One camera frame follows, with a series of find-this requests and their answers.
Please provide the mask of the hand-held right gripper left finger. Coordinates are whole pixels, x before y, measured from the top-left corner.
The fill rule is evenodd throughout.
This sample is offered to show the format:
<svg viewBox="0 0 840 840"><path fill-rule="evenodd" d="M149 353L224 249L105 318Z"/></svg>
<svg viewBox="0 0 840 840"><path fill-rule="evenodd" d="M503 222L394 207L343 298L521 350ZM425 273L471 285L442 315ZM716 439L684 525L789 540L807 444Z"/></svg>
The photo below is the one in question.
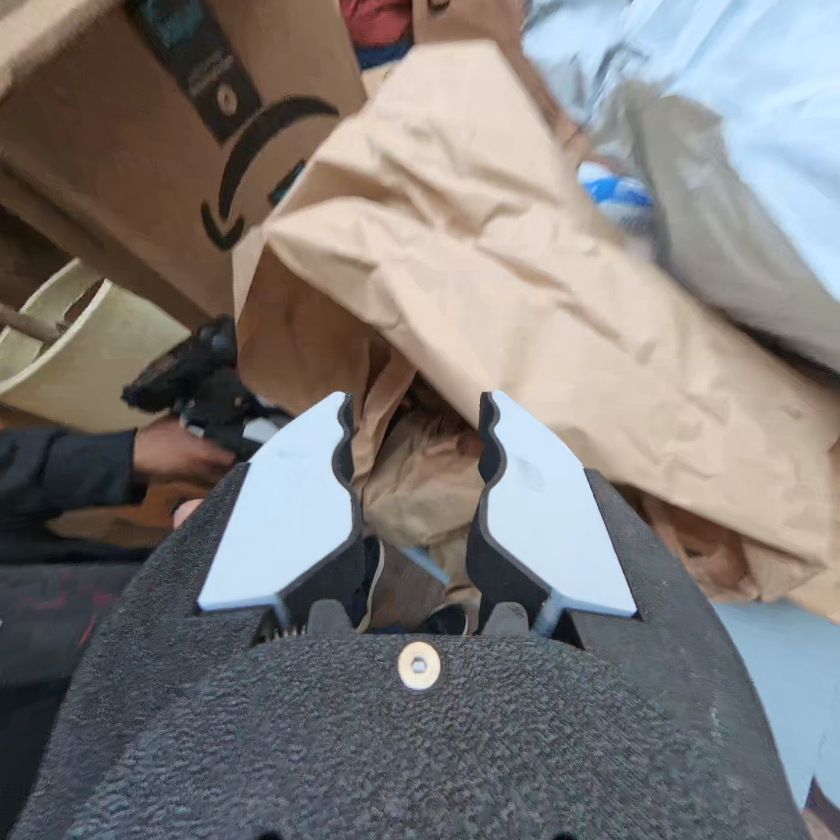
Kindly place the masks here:
<svg viewBox="0 0 840 840"><path fill-rule="evenodd" d="M347 602L364 578L363 516L352 486L354 400L334 392L248 460L196 598L201 614L271 610L281 630L316 602Z"/></svg>

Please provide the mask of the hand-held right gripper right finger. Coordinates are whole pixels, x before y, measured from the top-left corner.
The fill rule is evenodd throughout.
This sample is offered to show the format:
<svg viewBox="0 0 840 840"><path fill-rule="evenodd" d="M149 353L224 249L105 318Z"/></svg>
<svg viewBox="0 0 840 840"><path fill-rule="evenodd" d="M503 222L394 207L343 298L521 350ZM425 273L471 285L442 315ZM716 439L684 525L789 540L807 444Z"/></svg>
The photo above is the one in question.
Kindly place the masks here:
<svg viewBox="0 0 840 840"><path fill-rule="evenodd" d="M479 475L466 567L479 631L501 603L551 637L567 611L634 618L637 604L582 462L504 392L479 400Z"/></svg>

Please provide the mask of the large brown cardboard box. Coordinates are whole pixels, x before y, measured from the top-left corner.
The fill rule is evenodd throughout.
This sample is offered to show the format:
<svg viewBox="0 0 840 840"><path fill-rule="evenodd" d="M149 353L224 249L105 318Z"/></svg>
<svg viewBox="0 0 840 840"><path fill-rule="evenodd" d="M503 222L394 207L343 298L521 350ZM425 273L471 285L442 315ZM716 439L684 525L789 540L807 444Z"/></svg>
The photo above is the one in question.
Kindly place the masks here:
<svg viewBox="0 0 840 840"><path fill-rule="evenodd" d="M366 95L337 2L2 2L2 204L184 324Z"/></svg>

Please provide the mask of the person's left forearm, black sleeve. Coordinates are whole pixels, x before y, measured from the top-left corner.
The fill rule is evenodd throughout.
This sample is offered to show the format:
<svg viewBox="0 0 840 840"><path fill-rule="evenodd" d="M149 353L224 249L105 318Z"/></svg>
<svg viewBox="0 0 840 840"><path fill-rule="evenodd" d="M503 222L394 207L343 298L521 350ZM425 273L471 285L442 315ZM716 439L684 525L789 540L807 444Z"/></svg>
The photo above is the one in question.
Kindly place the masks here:
<svg viewBox="0 0 840 840"><path fill-rule="evenodd" d="M141 563L148 548L62 538L48 523L69 511L140 503L147 486L133 473L133 429L73 434L21 427L1 433L2 564Z"/></svg>

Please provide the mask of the person's left hand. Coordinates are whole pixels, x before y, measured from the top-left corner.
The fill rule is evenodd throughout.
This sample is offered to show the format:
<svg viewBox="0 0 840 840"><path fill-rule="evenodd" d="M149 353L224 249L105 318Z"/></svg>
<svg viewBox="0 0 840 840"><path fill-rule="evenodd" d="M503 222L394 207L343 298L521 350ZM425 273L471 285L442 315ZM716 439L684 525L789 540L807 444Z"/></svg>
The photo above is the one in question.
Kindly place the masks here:
<svg viewBox="0 0 840 840"><path fill-rule="evenodd" d="M134 436L133 474L142 482L212 487L235 461L233 453L212 440L196 437L171 417L154 421Z"/></svg>

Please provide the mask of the crumpled brown packing paper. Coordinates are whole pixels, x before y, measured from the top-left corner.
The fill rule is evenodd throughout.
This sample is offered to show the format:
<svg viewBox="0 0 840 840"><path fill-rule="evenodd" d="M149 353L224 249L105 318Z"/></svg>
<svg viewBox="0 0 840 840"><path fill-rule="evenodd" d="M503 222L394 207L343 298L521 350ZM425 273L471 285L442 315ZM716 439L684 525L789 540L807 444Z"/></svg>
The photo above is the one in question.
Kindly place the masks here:
<svg viewBox="0 0 840 840"><path fill-rule="evenodd" d="M373 530L446 586L450 602L478 606L467 538L484 488L477 431L447 404L413 388L385 437L362 506Z"/></svg>

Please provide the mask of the large crumpled brown paper bag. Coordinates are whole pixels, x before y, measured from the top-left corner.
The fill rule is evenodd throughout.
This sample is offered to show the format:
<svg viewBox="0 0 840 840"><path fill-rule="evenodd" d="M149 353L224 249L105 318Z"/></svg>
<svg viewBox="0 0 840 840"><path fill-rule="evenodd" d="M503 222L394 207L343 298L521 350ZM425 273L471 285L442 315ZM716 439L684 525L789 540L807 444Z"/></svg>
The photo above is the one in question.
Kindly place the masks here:
<svg viewBox="0 0 840 840"><path fill-rule="evenodd" d="M838 396L632 255L489 41L414 48L234 252L238 367L351 392L362 491L409 392L500 390L658 502L698 580L838 622Z"/></svg>

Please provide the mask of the blue and white packet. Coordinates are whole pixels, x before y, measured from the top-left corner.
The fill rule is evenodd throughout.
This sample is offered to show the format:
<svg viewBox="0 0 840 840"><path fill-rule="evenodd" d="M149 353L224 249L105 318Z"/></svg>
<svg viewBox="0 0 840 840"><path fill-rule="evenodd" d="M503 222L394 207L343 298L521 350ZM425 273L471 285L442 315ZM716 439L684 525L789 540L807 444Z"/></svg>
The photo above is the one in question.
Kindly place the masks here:
<svg viewBox="0 0 840 840"><path fill-rule="evenodd" d="M593 204L625 234L652 234L655 201L645 184L592 161L581 163L576 177Z"/></svg>

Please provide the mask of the red cloth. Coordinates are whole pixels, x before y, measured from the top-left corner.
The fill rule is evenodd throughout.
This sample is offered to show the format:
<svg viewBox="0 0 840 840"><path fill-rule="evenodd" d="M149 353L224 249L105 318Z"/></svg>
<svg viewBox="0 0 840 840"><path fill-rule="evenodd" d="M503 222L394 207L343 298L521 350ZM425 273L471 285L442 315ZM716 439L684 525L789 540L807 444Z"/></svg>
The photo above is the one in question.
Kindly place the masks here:
<svg viewBox="0 0 840 840"><path fill-rule="evenodd" d="M353 46L385 47L413 38L412 1L339 1Z"/></svg>

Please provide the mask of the white plastic sheet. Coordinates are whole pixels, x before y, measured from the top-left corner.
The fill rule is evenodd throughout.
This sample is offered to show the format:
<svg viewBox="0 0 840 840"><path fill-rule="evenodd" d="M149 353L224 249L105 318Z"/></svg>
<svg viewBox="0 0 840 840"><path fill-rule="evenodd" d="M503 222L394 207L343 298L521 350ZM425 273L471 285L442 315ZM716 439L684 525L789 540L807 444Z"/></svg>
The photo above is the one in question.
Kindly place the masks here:
<svg viewBox="0 0 840 840"><path fill-rule="evenodd" d="M521 45L591 126L628 81L717 114L731 166L838 299L838 1L531 2Z"/></svg>

